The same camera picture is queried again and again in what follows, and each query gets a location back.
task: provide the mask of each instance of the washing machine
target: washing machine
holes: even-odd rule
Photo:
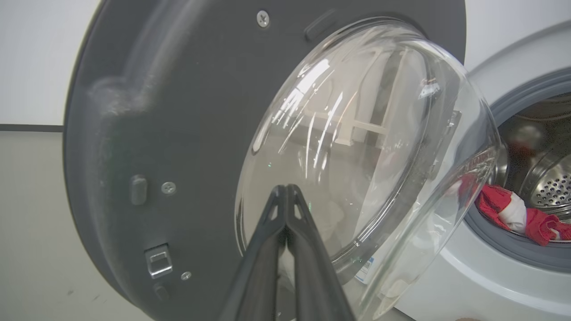
[[[570,13],[563,0],[103,1],[66,108],[82,242],[150,317],[214,320],[272,187],[294,183],[359,319],[397,302],[417,320],[568,319],[567,244],[537,247],[471,205],[497,125],[571,91]],[[296,316],[294,265],[285,252],[280,320]]]
[[[466,12],[464,66],[500,128],[557,116],[566,123],[550,104],[571,90],[570,4],[466,1]],[[565,126],[551,129],[554,138],[568,133]],[[509,188],[525,199],[521,187]],[[397,308],[415,320],[569,320],[570,246],[541,247],[491,225],[472,207]]]

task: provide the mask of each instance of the stainless steel drum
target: stainless steel drum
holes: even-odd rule
[[[571,116],[571,93],[565,93],[533,104],[516,115],[530,121],[555,121]]]
[[[521,186],[528,206],[571,223],[571,143],[555,144],[532,167]]]
[[[501,140],[500,149],[498,150],[498,160],[496,166],[493,168],[490,177],[488,178],[488,184],[490,185],[500,185],[505,187],[506,181],[508,180],[509,173],[509,152],[508,145]]]

